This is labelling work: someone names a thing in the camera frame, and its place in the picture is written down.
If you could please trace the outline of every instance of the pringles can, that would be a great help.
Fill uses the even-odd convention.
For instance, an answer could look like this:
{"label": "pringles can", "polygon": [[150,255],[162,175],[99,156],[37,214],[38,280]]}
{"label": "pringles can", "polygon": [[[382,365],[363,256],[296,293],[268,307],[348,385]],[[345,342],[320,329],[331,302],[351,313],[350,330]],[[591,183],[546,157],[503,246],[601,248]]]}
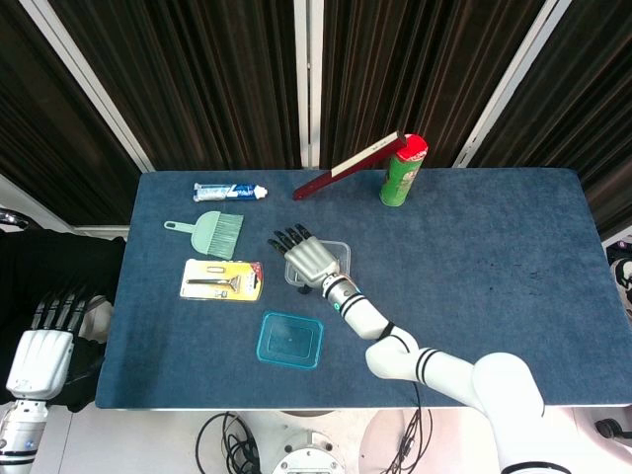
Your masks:
{"label": "pringles can", "polygon": [[379,197],[386,205],[402,205],[428,154],[428,144],[418,135],[407,134],[406,146],[391,158]]}

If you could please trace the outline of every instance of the blue tablecloth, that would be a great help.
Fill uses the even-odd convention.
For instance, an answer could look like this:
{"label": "blue tablecloth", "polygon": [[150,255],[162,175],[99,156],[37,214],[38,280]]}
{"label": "blue tablecloth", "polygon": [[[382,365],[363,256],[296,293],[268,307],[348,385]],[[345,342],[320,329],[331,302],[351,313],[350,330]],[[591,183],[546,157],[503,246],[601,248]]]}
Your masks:
{"label": "blue tablecloth", "polygon": [[[415,405],[409,382],[380,380],[362,341],[317,291],[283,278],[267,243],[303,223],[347,242],[351,274],[375,306],[420,346],[470,361],[514,353],[547,404],[632,402],[632,333],[576,175],[557,169],[423,170],[401,207],[378,197],[384,173],[366,171],[305,201],[291,193],[320,172],[159,172],[142,176],[115,317],[97,393],[102,408],[301,408]],[[259,201],[192,200],[199,183],[256,183]],[[185,261],[204,259],[165,220],[208,210],[245,216],[234,260],[259,261],[256,303],[181,299]],[[325,326],[315,370],[258,361],[267,309]],[[422,391],[426,406],[456,402]]]}

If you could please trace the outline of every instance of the black curtain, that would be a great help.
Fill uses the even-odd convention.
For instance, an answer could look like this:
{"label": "black curtain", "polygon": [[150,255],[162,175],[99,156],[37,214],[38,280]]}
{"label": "black curtain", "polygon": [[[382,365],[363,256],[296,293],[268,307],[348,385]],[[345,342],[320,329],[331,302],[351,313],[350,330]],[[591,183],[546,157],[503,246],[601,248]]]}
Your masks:
{"label": "black curtain", "polygon": [[0,174],[70,224],[127,224],[139,171],[17,1],[0,2]]}
{"label": "black curtain", "polygon": [[158,170],[299,168],[291,0],[52,0]]}
{"label": "black curtain", "polygon": [[576,170],[603,238],[632,224],[632,15],[573,2],[470,166]]}
{"label": "black curtain", "polygon": [[321,166],[397,128],[451,166],[543,3],[325,2]]}

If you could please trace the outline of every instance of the transparent plastic container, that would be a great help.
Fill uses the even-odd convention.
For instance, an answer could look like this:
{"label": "transparent plastic container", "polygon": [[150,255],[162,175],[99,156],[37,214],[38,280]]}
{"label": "transparent plastic container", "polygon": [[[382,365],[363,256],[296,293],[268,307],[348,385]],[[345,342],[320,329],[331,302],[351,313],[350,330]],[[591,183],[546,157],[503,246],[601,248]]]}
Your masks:
{"label": "transparent plastic container", "polygon": [[316,319],[266,311],[257,357],[261,362],[314,369],[320,360],[323,333],[323,324]]}
{"label": "transparent plastic container", "polygon": [[[321,240],[320,242],[338,259],[341,273],[349,275],[352,265],[352,249],[349,245],[345,242],[332,240]],[[285,262],[285,281],[294,286],[302,286],[305,284],[290,262]]]}

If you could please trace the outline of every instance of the yellow packaging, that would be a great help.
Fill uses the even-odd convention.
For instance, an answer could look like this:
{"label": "yellow packaging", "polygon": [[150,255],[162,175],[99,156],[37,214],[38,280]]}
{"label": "yellow packaging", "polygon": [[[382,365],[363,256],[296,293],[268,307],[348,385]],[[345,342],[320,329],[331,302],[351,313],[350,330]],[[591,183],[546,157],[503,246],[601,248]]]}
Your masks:
{"label": "yellow packaging", "polygon": [[187,260],[180,296],[192,299],[257,301],[264,285],[260,262]]}

